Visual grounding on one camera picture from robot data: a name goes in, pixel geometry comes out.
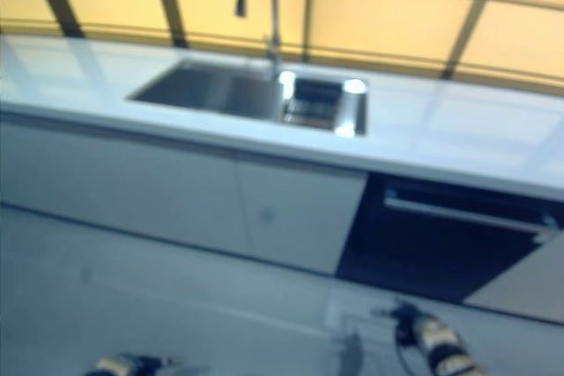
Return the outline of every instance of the cable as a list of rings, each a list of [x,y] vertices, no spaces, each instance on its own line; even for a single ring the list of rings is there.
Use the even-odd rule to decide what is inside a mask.
[[[402,347],[399,346],[398,342],[394,342],[394,347],[396,347],[396,356],[399,363],[404,368],[405,373],[409,376],[417,376],[413,370],[407,365],[407,361],[405,361],[404,353],[402,352]]]

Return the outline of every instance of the dishwasher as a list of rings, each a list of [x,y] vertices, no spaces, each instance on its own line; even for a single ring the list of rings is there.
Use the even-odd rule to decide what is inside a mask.
[[[562,204],[371,173],[337,276],[461,303],[558,236]]]

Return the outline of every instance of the yellow wall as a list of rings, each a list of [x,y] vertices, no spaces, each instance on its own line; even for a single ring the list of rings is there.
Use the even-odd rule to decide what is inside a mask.
[[[234,16],[234,0],[177,1],[192,47],[264,51],[270,0],[248,0],[246,18]],[[280,0],[282,49],[292,58],[306,53],[312,62],[439,77],[475,1]],[[5,32],[61,32],[47,0],[0,3]],[[171,43],[161,0],[69,3],[87,37]],[[486,0],[454,79],[564,91],[563,30],[564,0]]]

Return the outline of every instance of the dishwasher handle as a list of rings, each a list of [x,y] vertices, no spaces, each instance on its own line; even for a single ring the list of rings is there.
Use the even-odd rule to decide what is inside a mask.
[[[436,206],[433,204],[402,200],[396,197],[396,192],[393,190],[386,191],[383,203],[385,207],[392,210],[418,213],[420,215],[427,216],[445,217],[449,219],[459,220],[461,222],[494,226],[497,228],[509,229],[513,231],[543,234],[550,238],[561,234],[561,230],[553,217],[546,217],[546,225],[533,224],[531,222],[507,219],[505,217],[486,215],[473,211],[451,209],[448,207]]]

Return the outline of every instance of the sink basin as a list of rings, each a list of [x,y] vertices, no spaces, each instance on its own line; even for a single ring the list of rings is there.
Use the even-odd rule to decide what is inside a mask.
[[[365,133],[367,85],[358,79],[320,79],[285,70],[266,73],[183,61],[130,99],[251,119]]]

